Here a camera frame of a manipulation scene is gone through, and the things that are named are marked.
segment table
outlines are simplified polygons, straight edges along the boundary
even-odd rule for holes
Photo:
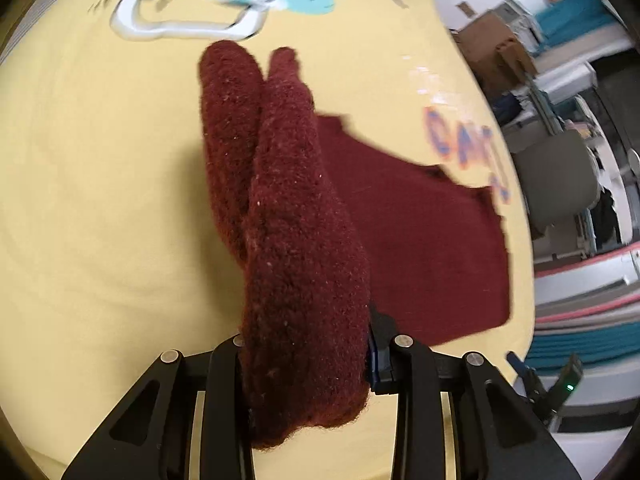
[[[126,41],[109,25],[117,1],[59,0],[0,66],[0,406],[49,463],[68,463],[159,353],[213,348],[242,310],[242,274],[207,204],[195,67],[209,41]],[[366,142],[495,184],[510,320],[436,350],[478,350],[512,380],[504,355],[529,347],[533,278],[500,130],[431,0],[334,1],[327,14],[270,11],[243,44],[263,67],[294,47],[317,109],[347,115]],[[237,10],[143,0],[140,13],[224,22]],[[460,148],[461,125],[475,141]],[[256,453],[257,476],[388,478],[395,418],[395,398],[374,397],[353,424]]]

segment flat maroon fabric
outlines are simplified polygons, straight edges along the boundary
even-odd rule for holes
[[[220,43],[200,70],[207,176],[220,235],[244,268],[242,386],[252,442],[265,448],[363,409],[369,264],[326,177],[294,52],[275,51],[262,84],[241,47]]]
[[[504,324],[509,262],[490,188],[459,186],[319,118],[324,165],[370,262],[371,297],[427,345]]]

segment black device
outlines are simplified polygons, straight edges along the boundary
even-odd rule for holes
[[[164,352],[98,427],[63,480],[185,480],[194,406],[205,391],[202,480],[254,480],[239,335],[215,350]],[[459,480],[580,480],[532,410],[482,354],[456,358],[398,333],[371,308],[368,380],[398,395],[392,480],[445,480],[441,392],[449,395]]]

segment red fabric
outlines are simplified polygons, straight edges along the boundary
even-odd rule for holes
[[[214,216],[232,251],[246,255],[240,361],[252,438],[271,447],[364,407],[369,265],[326,177],[293,51],[274,52],[261,89],[250,56],[227,43],[207,50],[200,73]]]
[[[210,45],[199,69],[210,204],[222,240],[244,266],[242,220],[254,176],[262,73],[251,54],[233,41]]]
[[[371,297],[427,345],[500,326],[509,262],[490,188],[452,182],[348,136],[319,118],[322,157],[370,262]]]

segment chair backrest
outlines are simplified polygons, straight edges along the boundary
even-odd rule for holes
[[[600,194],[593,157],[577,130],[513,154],[529,221],[539,232],[597,202]]]

